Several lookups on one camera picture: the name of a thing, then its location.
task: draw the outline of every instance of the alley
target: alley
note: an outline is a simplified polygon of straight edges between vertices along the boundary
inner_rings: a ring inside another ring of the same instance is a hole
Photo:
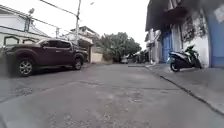
[[[96,65],[1,78],[0,91],[1,122],[7,128],[224,126],[222,116],[143,67]]]

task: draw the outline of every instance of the sidewalk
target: sidewalk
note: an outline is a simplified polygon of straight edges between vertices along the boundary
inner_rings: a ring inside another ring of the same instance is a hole
[[[147,68],[224,116],[224,70],[188,69],[173,73],[166,64]]]

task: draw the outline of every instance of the scooter seat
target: scooter seat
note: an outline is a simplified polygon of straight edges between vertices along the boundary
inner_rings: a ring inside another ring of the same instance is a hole
[[[187,54],[181,53],[181,52],[170,52],[170,54],[180,56],[181,58],[184,58],[184,59],[188,58]]]

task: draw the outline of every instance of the sky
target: sky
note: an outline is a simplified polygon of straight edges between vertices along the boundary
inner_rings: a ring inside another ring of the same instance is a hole
[[[63,9],[77,13],[78,0],[46,0]],[[149,0],[82,0],[80,26],[88,26],[100,35],[126,32],[145,49],[144,42],[147,5]],[[35,9],[33,17],[56,25],[61,33],[75,28],[76,17],[60,11],[39,0],[1,0],[1,5],[28,13]],[[55,28],[40,22],[34,23],[43,32],[54,35]]]

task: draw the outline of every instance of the street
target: street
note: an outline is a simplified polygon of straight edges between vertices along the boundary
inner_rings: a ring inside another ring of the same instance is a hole
[[[93,65],[0,83],[7,128],[224,127],[221,115],[144,67]]]

